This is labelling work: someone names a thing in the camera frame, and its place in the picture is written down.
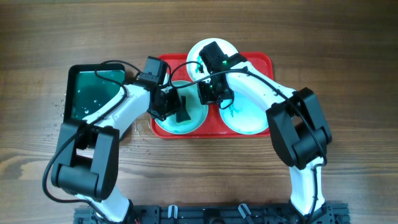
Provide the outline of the mint plate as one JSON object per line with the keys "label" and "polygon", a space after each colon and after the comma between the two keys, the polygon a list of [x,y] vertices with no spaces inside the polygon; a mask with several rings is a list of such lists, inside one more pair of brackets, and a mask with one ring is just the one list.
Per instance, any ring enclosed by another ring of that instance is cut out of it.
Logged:
{"label": "mint plate", "polygon": [[170,134],[188,134],[198,129],[206,120],[208,114],[208,106],[200,103],[198,97],[197,85],[190,85],[185,88],[178,88],[178,95],[181,100],[182,96],[187,99],[186,109],[191,117],[191,120],[177,123],[175,114],[168,116],[166,120],[161,121],[155,119],[155,123],[162,129]]}
{"label": "mint plate", "polygon": [[238,92],[234,93],[233,103],[232,100],[224,100],[221,107],[221,119],[229,129],[239,134],[259,134],[269,127],[266,113]]}

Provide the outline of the green sponge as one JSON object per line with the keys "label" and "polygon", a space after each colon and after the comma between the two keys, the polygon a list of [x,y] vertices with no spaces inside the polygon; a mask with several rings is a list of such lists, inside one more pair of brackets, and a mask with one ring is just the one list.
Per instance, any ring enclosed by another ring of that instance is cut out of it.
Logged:
{"label": "green sponge", "polygon": [[186,109],[186,103],[187,103],[186,97],[182,96],[180,100],[180,108],[175,114],[175,120],[177,123],[191,120],[191,117]]}

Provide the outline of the white plate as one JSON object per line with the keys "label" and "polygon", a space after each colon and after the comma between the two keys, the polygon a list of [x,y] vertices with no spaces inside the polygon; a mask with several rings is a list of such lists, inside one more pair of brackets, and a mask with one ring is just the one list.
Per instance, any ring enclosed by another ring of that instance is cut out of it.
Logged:
{"label": "white plate", "polygon": [[197,81],[209,75],[203,60],[199,56],[199,53],[204,46],[212,42],[216,42],[223,53],[227,56],[232,56],[233,54],[238,53],[238,50],[235,48],[235,46],[223,39],[209,38],[199,41],[191,48],[187,56],[187,62],[192,62],[186,66],[187,73],[193,81]]}

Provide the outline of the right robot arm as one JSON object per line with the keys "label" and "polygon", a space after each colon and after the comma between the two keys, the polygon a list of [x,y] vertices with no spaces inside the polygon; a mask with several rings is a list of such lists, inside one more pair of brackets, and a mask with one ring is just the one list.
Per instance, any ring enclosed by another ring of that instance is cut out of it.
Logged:
{"label": "right robot arm", "polygon": [[318,98],[309,88],[296,91],[271,80],[251,62],[199,63],[197,80],[207,97],[219,101],[221,91],[240,93],[266,112],[275,152],[289,167],[290,204],[307,223],[319,217],[325,203],[321,171],[332,136]]}

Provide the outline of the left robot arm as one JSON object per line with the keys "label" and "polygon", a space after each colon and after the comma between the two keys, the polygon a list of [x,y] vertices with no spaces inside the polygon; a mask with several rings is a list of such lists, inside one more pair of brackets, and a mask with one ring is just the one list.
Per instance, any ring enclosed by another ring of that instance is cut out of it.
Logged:
{"label": "left robot arm", "polygon": [[116,187],[119,142],[145,112],[165,119],[185,110],[186,102],[176,88],[121,85],[116,96],[87,118],[66,120],[43,174],[45,195],[58,203],[87,204],[94,211],[91,221],[140,223],[132,201]]}

